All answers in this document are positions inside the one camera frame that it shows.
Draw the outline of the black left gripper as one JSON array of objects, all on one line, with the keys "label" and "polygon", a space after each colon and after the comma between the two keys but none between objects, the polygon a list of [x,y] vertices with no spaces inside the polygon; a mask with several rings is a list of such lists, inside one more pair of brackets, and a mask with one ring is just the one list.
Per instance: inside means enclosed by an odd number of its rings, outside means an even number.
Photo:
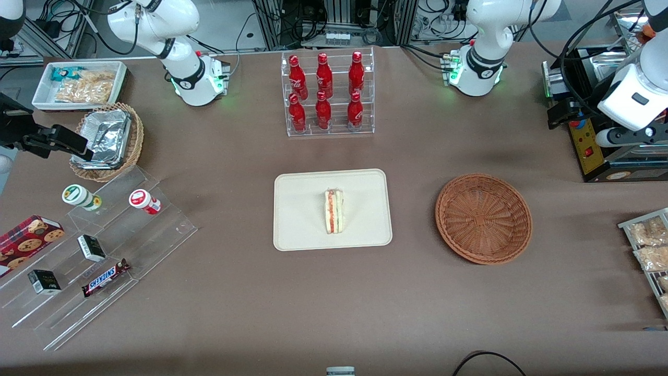
[{"label": "black left gripper", "polygon": [[578,125],[581,121],[591,119],[592,123],[606,124],[609,117],[598,109],[598,104],[609,89],[609,79],[578,78],[577,93],[584,104],[574,98],[563,98],[554,102],[548,109],[548,128],[554,130],[559,126],[570,126],[572,122]]}]

